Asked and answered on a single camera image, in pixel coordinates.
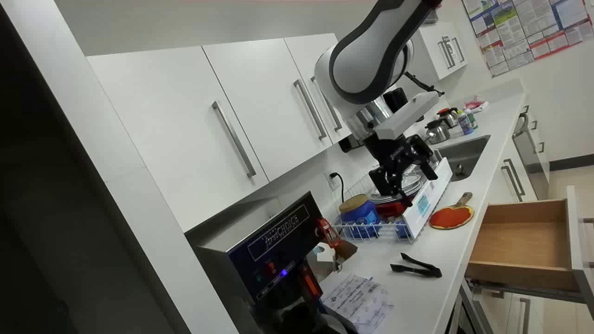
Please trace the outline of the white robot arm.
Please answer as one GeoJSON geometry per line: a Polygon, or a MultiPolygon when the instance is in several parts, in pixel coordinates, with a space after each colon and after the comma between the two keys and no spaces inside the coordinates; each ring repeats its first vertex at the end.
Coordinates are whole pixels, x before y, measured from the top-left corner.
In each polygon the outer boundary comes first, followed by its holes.
{"type": "Polygon", "coordinates": [[[427,181],[438,175],[432,151],[419,136],[404,136],[438,101],[438,92],[412,97],[401,108],[375,116],[373,105],[408,77],[412,38],[442,0],[377,0],[367,18],[314,68],[317,88],[340,114],[351,134],[364,144],[378,168],[369,173],[382,198],[401,198],[403,177],[416,166],[427,181]]]}

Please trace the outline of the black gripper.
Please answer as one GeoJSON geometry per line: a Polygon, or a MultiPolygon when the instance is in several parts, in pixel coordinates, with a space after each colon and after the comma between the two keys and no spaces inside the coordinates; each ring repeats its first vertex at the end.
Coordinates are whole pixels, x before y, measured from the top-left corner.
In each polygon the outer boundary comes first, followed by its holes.
{"type": "Polygon", "coordinates": [[[364,142],[365,149],[378,162],[378,168],[369,173],[371,183],[382,198],[393,198],[393,186],[399,186],[404,172],[417,166],[427,181],[436,181],[438,175],[430,166],[432,151],[419,136],[399,136],[397,140],[380,140],[371,136],[364,142]]]}

